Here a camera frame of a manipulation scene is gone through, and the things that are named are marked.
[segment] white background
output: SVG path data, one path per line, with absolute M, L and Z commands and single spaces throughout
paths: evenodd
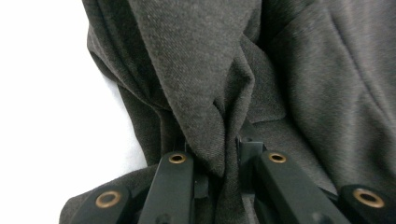
M 79 0 L 0 3 L 0 223 L 58 223 L 66 200 L 146 166 Z

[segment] garment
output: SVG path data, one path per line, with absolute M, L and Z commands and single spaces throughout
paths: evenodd
M 248 119 L 318 186 L 396 197 L 395 1 L 83 4 L 88 49 L 118 83 L 149 166 L 121 179 L 149 184 L 184 135 L 218 183 L 217 203 L 199 201 L 196 223 L 249 223 L 234 141 Z M 69 200 L 61 223 L 88 193 Z

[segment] gray cloth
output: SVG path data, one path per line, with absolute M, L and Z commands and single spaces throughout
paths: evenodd
M 245 119 L 319 186 L 396 198 L 395 1 L 83 3 L 89 51 L 119 84 L 148 164 L 184 134 L 218 183 L 215 203 L 197 203 L 197 223 L 251 219 L 234 141 Z

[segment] white surface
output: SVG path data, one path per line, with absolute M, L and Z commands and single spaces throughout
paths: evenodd
M 146 166 L 73 1 L 0 3 L 0 223 L 58 223 L 65 201 Z

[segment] brass grommet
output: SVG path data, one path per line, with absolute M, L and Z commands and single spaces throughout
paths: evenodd
M 172 156 L 169 157 L 169 161 L 174 164 L 183 163 L 186 159 L 187 157 L 180 153 L 173 154 Z
M 286 161 L 286 157 L 280 153 L 273 152 L 273 153 L 270 153 L 268 157 L 269 157 L 270 161 L 273 161 L 273 162 L 282 163 L 282 162 Z
M 113 198 L 110 201 L 107 201 L 106 200 L 107 196 L 111 196 Z M 106 191 L 101 195 L 99 195 L 99 197 L 96 199 L 96 206 L 100 208 L 108 208 L 118 203 L 120 199 L 121 199 L 121 195 L 119 192 L 115 190 Z
M 353 190 L 353 196 L 359 202 L 370 207 L 381 208 L 385 205 L 384 201 L 378 195 L 368 189 L 355 189 Z

